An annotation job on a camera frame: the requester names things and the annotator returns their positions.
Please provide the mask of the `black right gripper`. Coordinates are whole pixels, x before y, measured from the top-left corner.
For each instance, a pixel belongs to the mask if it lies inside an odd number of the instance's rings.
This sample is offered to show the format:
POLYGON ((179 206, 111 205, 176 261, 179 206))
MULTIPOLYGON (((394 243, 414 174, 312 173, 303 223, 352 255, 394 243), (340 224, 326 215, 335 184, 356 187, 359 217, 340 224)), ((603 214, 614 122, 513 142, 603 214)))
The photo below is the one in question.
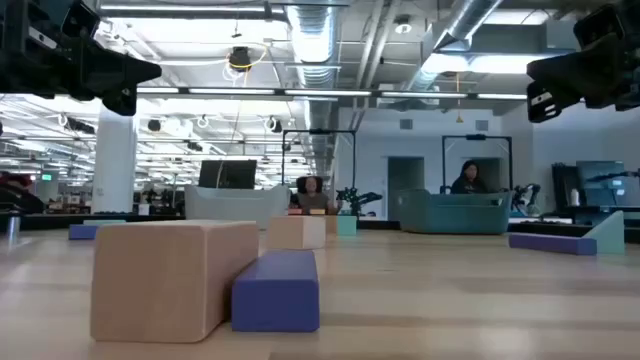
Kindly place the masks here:
POLYGON ((640 107, 640 55, 616 33, 585 50, 535 60, 527 65, 530 123, 543 123, 584 98, 588 108, 616 111, 640 107))

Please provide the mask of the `long purple block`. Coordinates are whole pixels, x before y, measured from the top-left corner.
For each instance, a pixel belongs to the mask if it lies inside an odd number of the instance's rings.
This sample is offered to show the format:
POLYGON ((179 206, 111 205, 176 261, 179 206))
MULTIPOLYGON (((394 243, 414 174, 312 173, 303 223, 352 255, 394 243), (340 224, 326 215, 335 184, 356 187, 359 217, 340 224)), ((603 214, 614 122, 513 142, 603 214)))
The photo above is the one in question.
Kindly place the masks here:
POLYGON ((94 240, 99 230, 99 225, 73 224, 69 226, 68 239, 70 241, 94 240))
POLYGON ((510 248, 578 256, 593 256, 597 254, 597 242, 592 238, 513 233, 509 235, 508 244, 510 248))

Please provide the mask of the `teal wedge block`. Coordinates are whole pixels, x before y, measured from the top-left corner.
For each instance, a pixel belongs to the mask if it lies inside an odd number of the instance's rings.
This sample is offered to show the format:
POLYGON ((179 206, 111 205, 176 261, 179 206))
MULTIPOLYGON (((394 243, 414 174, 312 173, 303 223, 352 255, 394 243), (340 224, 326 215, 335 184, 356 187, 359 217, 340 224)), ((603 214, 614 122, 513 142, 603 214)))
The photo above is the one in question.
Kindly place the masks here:
POLYGON ((597 255, 624 255, 626 253, 624 213, 622 211, 611 213, 588 231, 584 238, 595 241, 597 255))

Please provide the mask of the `natural wood rectangular block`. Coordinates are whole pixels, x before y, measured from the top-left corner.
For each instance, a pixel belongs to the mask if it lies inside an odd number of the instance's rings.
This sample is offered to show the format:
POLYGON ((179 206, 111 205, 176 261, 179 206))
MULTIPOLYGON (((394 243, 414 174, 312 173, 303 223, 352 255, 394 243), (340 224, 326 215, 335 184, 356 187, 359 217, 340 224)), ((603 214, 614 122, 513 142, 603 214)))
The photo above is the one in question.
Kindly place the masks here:
POLYGON ((229 318, 232 283, 258 254, 253 221, 106 225, 94 244, 90 335, 199 342, 229 318))

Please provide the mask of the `natural wood cube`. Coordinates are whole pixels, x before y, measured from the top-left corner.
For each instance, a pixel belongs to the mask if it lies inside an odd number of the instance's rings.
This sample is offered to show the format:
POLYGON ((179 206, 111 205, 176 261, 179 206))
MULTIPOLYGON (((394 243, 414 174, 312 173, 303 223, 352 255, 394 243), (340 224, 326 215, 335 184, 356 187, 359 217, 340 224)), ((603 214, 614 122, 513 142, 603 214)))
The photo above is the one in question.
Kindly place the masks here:
POLYGON ((313 250, 326 243, 326 222, 318 216, 273 217, 267 228, 268 249, 313 250))

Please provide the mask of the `teal cube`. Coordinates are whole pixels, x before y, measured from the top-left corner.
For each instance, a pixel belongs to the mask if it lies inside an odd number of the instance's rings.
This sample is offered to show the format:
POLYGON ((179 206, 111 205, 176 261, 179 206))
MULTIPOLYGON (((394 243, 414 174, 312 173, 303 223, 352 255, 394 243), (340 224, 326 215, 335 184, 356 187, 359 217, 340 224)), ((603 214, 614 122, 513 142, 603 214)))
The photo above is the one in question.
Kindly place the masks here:
POLYGON ((355 236, 357 228, 358 218, 356 216, 340 215, 336 217, 336 234, 338 236, 355 236))

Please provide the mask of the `thick purple rectangular block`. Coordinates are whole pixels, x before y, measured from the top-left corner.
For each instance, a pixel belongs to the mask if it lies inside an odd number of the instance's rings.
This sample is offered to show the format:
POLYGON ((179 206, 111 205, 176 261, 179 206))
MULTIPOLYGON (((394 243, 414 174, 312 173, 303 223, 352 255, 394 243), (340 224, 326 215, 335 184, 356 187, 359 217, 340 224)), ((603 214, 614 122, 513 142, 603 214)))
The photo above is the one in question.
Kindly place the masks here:
POLYGON ((319 279, 312 251, 269 250, 234 280, 234 331, 311 333, 319 327, 319 279))

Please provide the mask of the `white round column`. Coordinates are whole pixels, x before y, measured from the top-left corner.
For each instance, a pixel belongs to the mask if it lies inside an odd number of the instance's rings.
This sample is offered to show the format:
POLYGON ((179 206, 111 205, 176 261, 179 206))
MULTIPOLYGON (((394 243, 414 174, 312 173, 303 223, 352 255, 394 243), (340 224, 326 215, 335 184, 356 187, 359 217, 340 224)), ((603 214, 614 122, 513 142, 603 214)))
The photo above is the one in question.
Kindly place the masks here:
POLYGON ((93 213, 133 208, 139 121, 101 106, 92 181, 93 213))

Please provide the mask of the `dark computer monitor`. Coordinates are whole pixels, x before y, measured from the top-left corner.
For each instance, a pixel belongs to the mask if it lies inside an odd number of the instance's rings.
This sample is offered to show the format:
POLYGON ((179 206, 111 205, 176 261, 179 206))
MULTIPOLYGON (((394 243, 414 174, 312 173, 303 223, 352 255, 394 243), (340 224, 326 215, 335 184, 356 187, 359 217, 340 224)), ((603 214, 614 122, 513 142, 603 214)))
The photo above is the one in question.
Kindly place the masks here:
POLYGON ((578 161, 578 178, 583 189, 617 190, 624 187, 620 173, 625 166, 620 161, 578 161))

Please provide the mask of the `grey door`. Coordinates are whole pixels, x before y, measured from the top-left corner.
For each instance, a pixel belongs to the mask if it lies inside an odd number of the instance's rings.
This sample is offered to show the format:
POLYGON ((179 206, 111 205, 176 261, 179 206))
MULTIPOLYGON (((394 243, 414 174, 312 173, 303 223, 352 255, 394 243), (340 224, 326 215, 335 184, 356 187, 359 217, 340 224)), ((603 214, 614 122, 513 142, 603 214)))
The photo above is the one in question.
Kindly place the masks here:
POLYGON ((400 215, 401 193, 424 188, 424 159, 422 157, 389 157, 387 165, 387 217, 397 221, 400 215))
POLYGON ((478 175, 489 192, 497 192, 502 187, 502 163, 500 158, 475 158, 478 175))

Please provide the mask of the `person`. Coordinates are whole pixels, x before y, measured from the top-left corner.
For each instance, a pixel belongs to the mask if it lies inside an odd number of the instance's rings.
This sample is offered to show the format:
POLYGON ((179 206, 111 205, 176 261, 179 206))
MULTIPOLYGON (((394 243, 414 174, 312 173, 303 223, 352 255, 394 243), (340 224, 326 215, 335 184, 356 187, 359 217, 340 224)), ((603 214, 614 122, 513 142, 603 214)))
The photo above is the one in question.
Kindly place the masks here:
POLYGON ((299 194, 296 192, 290 198, 289 207, 302 209, 309 214, 310 209, 325 209, 329 215, 337 215, 341 210, 343 201, 333 201, 323 191, 320 194, 299 194))
POLYGON ((473 160, 466 161, 460 175, 451 185, 452 194, 486 194, 488 187, 480 177, 479 167, 473 160))

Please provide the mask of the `red and dark object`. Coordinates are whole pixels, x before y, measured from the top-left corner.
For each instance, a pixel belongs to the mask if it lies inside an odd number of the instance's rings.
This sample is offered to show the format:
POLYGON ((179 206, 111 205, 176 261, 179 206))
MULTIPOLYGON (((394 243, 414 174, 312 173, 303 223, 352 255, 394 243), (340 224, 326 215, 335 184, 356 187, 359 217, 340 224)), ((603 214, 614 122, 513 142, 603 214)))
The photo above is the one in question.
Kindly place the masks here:
POLYGON ((42 213, 44 203, 29 190, 31 184, 32 181, 21 174, 0 174, 0 210, 23 214, 42 213))

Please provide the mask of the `light grey plastic bin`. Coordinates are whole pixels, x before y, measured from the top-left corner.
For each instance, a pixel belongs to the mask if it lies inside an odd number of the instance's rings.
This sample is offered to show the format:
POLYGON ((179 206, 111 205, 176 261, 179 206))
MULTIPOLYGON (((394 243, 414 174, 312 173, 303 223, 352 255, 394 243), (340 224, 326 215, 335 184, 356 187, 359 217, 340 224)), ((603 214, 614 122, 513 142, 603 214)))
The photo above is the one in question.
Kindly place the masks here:
POLYGON ((272 217, 284 216, 290 191, 278 185, 268 190, 185 187, 187 220, 255 221, 266 230, 272 217))

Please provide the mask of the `overhead bar with strip lights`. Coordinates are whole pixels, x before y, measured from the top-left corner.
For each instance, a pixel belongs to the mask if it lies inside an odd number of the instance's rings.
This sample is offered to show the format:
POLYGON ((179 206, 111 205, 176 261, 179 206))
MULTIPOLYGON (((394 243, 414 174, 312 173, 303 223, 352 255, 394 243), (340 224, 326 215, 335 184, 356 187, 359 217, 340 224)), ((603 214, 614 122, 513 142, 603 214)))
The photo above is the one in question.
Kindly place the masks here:
POLYGON ((139 87, 143 95, 221 95, 221 96, 288 96, 288 97, 373 97, 397 99, 456 99, 456 100, 505 100, 524 101, 525 94, 459 93, 459 92, 409 92, 380 90, 339 89, 283 89, 241 87, 139 87))

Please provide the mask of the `black background station frame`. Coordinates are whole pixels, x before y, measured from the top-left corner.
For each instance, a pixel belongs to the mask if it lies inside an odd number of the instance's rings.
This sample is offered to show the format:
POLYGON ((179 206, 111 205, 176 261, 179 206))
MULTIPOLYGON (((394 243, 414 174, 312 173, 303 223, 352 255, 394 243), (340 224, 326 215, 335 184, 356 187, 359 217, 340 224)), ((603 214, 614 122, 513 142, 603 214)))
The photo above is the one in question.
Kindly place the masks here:
POLYGON ((506 152, 506 154, 508 155, 508 182, 509 182, 509 187, 508 189, 513 190, 514 189, 514 179, 513 179, 513 139, 511 136, 496 136, 496 135, 485 135, 485 134, 480 134, 480 133, 476 133, 476 134, 467 134, 467 135, 442 135, 441 136, 441 166, 442 166, 442 184, 440 186, 439 192, 440 194, 444 194, 446 192, 446 189, 448 188, 447 185, 447 173, 446 173, 446 166, 447 166, 447 147, 446 147, 446 142, 448 139, 463 139, 465 141, 487 141, 487 140, 501 140, 501 141, 505 141, 507 143, 507 147, 505 148, 504 146, 502 147, 502 149, 506 152))
POLYGON ((289 133, 293 133, 296 136, 298 136, 299 134, 305 134, 308 136, 330 136, 330 135, 342 135, 342 134, 350 135, 352 138, 352 144, 351 144, 351 160, 352 160, 351 178, 352 180, 351 180, 351 186, 349 188, 351 187, 356 188, 356 174, 357 174, 356 132, 354 130, 332 130, 332 129, 322 129, 322 128, 312 128, 308 130, 284 130, 282 132, 282 139, 281 139, 281 184, 282 185, 285 184, 285 169, 286 169, 285 155, 290 150, 290 147, 292 145, 295 145, 295 144, 300 145, 300 142, 298 140, 291 140, 291 141, 287 140, 287 135, 289 133))

